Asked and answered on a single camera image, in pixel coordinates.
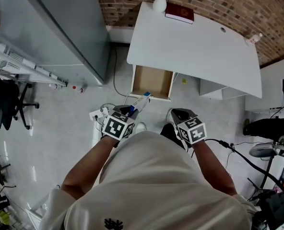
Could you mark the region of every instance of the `gray refrigerator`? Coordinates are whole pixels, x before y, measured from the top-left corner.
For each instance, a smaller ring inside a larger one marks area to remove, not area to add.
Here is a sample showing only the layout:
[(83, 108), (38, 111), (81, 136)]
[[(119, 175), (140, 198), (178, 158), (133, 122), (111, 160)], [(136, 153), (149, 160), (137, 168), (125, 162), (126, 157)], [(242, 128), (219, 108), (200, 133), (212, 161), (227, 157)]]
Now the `gray refrigerator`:
[(0, 0), (0, 42), (69, 83), (105, 81), (110, 42), (98, 0)]

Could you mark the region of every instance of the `wooden drawer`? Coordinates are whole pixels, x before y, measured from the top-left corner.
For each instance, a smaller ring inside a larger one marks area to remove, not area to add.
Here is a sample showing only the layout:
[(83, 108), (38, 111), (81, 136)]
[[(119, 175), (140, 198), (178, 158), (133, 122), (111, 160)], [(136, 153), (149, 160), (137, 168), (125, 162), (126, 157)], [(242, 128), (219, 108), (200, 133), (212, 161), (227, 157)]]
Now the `wooden drawer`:
[(150, 92), (151, 99), (171, 101), (174, 72), (133, 65), (131, 96), (140, 97)]

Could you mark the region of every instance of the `black office chair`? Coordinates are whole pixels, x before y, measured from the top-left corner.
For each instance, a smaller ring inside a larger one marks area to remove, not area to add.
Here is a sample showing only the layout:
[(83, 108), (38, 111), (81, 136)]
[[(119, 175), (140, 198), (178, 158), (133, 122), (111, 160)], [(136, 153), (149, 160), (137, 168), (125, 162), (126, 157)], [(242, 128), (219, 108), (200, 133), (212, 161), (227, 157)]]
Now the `black office chair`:
[(3, 124), (5, 129), (9, 130), (12, 118), (17, 120), (16, 115), (20, 112), (25, 128), (30, 129), (30, 126), (26, 124), (23, 108), (25, 106), (34, 106), (38, 109), (40, 105), (38, 103), (23, 103), (28, 88), (32, 88), (30, 83), (26, 84), (21, 98), (18, 98), (18, 85), (13, 80), (0, 80), (0, 128), (1, 124)]

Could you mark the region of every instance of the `yellow object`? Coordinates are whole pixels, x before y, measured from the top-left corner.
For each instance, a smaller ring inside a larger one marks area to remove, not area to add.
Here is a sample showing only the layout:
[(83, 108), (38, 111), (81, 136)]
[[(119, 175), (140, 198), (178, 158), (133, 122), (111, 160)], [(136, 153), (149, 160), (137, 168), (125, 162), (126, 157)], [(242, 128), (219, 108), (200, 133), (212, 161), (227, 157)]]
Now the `yellow object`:
[(0, 221), (4, 225), (9, 225), (10, 224), (10, 216), (7, 212), (0, 210)]

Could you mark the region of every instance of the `red brick wall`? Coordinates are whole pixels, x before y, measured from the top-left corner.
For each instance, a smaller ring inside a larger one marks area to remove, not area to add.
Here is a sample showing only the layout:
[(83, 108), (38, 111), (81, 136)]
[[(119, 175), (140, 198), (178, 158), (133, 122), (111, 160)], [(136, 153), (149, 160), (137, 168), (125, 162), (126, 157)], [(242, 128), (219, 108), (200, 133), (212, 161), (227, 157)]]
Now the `red brick wall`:
[[(99, 0), (107, 25), (134, 26), (142, 1)], [(169, 0), (192, 8), (238, 33), (262, 32), (256, 44), (260, 65), (284, 56), (284, 0)]]

